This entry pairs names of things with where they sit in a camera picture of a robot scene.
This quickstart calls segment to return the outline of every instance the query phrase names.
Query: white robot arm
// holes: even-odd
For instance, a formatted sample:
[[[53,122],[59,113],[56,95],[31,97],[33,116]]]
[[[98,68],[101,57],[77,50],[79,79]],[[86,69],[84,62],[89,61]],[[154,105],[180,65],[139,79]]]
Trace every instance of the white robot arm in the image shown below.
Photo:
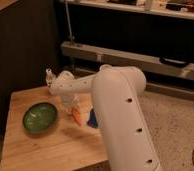
[[[67,73],[70,79],[63,79],[61,73],[48,84],[50,92],[61,97],[91,93],[111,169],[162,171],[137,98],[146,86],[142,71],[135,67],[105,67],[79,79]],[[67,101],[74,99],[72,94]]]

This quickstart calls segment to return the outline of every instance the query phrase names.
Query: terrazzo floor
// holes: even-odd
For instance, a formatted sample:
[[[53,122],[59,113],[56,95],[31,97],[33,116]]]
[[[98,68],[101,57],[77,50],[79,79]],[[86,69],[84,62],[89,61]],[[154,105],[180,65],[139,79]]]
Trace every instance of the terrazzo floor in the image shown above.
[[[194,101],[145,91],[140,104],[163,171],[194,171]],[[0,136],[0,160],[3,138]],[[79,171],[109,171],[108,162]]]

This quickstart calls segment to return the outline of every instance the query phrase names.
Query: green bowl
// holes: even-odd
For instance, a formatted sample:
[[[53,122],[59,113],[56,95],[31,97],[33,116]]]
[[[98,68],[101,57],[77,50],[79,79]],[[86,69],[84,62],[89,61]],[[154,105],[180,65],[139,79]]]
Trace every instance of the green bowl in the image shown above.
[[[31,134],[42,133],[57,119],[57,109],[51,103],[43,102],[31,106],[23,117],[23,126]]]

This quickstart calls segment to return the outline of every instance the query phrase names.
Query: metal rod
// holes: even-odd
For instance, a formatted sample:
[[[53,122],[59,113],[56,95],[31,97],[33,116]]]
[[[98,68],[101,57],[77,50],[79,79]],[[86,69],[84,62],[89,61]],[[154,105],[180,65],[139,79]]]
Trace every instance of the metal rod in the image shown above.
[[[68,1],[64,0],[64,2],[65,2],[65,10],[66,10],[66,16],[67,16],[67,23],[68,23],[69,39],[71,41],[71,44],[74,44],[74,36],[72,34],[72,29],[71,29],[71,19],[69,14]]]

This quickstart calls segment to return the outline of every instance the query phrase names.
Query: orange object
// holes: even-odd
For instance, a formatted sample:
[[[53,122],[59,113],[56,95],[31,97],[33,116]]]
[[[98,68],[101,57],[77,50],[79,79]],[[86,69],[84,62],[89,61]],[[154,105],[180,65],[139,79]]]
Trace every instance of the orange object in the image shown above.
[[[71,108],[71,114],[74,118],[74,121],[79,125],[79,126],[82,126],[82,120],[81,120],[81,117],[80,117],[80,114],[79,114],[79,111],[77,108],[73,107]]]

